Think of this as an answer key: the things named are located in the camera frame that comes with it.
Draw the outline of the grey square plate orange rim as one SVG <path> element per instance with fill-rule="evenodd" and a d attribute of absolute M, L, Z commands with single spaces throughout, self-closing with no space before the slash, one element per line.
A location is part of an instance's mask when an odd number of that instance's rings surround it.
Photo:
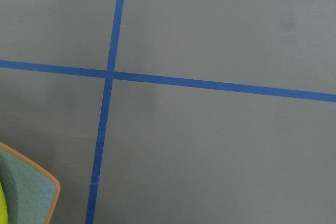
<path fill-rule="evenodd" d="M 56 177 L 1 143 L 1 211 L 7 223 L 50 223 L 59 193 Z"/>

